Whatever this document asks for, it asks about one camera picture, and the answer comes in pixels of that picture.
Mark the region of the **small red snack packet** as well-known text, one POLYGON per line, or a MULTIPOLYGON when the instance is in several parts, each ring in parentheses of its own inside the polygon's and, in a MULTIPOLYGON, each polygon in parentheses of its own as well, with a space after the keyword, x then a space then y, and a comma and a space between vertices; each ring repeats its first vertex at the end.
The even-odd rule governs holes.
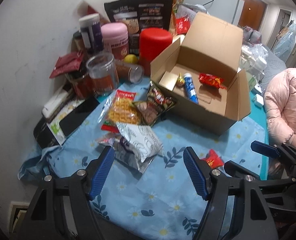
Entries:
POLYGON ((217 153, 213 149, 210 149, 208 154, 206 155, 206 157, 203 158, 202 160, 206 161, 208 166, 211 169, 215 169, 215 168, 219 168, 219 167, 224 166, 223 160, 221 159, 221 157, 219 155, 217 155, 217 153))

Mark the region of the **blue white tablet tube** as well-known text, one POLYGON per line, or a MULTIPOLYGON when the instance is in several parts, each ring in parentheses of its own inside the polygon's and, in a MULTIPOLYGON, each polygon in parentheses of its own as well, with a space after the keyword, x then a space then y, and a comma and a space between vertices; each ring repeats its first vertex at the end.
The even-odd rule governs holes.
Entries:
POLYGON ((196 94, 196 89, 193 84, 192 75, 190 73, 185 73, 183 75, 184 79, 184 88, 188 99, 196 104, 198 104, 198 98, 196 94))

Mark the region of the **large red snack bag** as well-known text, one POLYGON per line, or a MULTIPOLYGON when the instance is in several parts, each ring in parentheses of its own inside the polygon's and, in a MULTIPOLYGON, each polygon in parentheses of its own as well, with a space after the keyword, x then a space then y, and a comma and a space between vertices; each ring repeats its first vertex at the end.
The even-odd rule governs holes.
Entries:
POLYGON ((226 86, 223 85, 224 79, 212 74, 200 73, 199 74, 199 82, 202 85, 206 85, 216 89, 227 89, 226 86))

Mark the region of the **small gold paper box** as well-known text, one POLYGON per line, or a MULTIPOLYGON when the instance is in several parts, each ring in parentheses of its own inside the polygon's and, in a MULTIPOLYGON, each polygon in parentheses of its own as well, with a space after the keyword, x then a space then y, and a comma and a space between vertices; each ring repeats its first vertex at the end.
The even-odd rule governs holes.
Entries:
POLYGON ((163 77, 159 81, 159 85, 166 88, 169 91, 173 91, 178 80, 178 75, 166 71, 163 77))

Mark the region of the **silver foil snack bag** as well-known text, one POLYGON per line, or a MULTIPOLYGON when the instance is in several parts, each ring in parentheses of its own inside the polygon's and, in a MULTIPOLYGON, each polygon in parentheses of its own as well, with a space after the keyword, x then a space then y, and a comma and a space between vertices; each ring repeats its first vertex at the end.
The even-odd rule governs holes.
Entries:
POLYGON ((111 146, 115 151, 115 158, 123 164, 137 170, 143 174, 156 156, 147 157, 144 161, 134 152, 134 148, 129 142, 119 134, 107 133, 103 137, 96 139, 102 146, 111 146))

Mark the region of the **white croissant print snack bag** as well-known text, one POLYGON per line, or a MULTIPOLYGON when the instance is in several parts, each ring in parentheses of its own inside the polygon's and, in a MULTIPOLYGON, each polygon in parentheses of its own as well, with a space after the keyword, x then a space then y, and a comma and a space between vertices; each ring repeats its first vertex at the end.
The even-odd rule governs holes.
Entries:
POLYGON ((128 153, 133 153, 142 163, 155 155, 163 156, 164 146, 150 126, 117 122, 121 135, 120 144, 128 153))

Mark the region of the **brown cardboard box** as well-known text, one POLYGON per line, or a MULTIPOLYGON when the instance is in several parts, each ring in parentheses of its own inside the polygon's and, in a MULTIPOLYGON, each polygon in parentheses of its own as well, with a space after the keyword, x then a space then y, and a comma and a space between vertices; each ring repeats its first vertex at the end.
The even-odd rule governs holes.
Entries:
POLYGON ((242 35, 241 28, 199 12, 184 40, 151 62, 151 81, 177 101, 173 113, 217 135, 250 114, 246 72, 238 69, 242 35), (198 101, 184 88, 167 88, 168 74, 190 74, 198 101))

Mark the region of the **dark brown snack packet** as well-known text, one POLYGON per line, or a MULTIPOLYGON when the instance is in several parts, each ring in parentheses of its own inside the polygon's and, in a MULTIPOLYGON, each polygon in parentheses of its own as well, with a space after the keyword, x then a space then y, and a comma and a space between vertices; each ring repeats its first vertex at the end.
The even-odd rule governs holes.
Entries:
POLYGON ((142 123, 153 126, 157 119, 175 107, 177 101, 170 96, 165 96, 156 84, 150 81, 145 101, 133 102, 134 107, 141 113, 142 123))

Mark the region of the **clear waffle snack bag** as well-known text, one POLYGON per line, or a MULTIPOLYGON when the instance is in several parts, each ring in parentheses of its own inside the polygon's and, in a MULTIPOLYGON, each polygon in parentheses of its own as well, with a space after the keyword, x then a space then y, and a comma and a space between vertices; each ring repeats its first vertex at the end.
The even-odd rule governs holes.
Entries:
POLYGON ((98 122, 106 122, 114 125, 116 122, 138 125, 141 123, 141 113, 134 106, 133 102, 136 93, 117 90, 109 96, 104 104, 98 122))

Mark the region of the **brown wooden door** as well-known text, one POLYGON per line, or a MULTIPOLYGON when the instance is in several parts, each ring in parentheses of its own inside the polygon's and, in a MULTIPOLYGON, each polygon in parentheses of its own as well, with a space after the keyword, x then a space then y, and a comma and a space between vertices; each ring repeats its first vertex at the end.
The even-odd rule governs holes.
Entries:
POLYGON ((261 23, 264 18, 264 13, 267 4, 262 0, 243 0, 244 5, 241 12, 240 20, 238 23, 239 27, 251 27, 259 31, 261 23))

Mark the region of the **clear glass jar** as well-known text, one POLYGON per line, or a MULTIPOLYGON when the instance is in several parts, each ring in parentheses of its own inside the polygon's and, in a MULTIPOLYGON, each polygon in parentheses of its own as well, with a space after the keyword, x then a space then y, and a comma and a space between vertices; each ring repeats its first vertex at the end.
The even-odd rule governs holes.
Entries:
POLYGON ((88 74, 99 95, 109 95, 119 87, 119 77, 112 53, 97 54, 86 62, 88 74))

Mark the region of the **red lidded container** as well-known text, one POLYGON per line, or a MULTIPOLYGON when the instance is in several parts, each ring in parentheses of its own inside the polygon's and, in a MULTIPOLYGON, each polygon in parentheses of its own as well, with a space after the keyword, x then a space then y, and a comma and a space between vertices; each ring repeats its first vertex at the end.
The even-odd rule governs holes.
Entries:
POLYGON ((170 44, 172 34, 160 28, 146 28, 139 38, 139 64, 143 67, 144 75, 150 76, 151 62, 170 44))

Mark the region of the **white refrigerator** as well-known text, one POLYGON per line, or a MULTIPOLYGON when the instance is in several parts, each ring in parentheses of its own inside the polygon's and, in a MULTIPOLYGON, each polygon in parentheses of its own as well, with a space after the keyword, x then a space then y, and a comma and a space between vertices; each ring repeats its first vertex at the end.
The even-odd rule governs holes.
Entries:
POLYGON ((191 5, 194 9, 205 9, 209 15, 237 26, 241 17, 244 1, 184 0, 184 4, 191 5))

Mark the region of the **pink lidded jar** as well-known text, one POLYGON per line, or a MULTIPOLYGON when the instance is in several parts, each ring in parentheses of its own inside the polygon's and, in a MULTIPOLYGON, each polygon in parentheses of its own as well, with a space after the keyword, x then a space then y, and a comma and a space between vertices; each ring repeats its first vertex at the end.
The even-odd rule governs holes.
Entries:
POLYGON ((102 25, 104 51, 112 53, 117 60, 123 60, 129 54, 128 29, 122 22, 102 25))

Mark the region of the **black printed snack bag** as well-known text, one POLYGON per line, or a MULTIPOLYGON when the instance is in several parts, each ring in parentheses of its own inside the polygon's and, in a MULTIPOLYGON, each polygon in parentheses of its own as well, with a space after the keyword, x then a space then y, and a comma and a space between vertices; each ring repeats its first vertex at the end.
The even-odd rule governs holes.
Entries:
POLYGON ((173 0, 118 0, 104 3, 110 22, 127 26, 129 35, 138 35, 143 29, 170 27, 173 0))

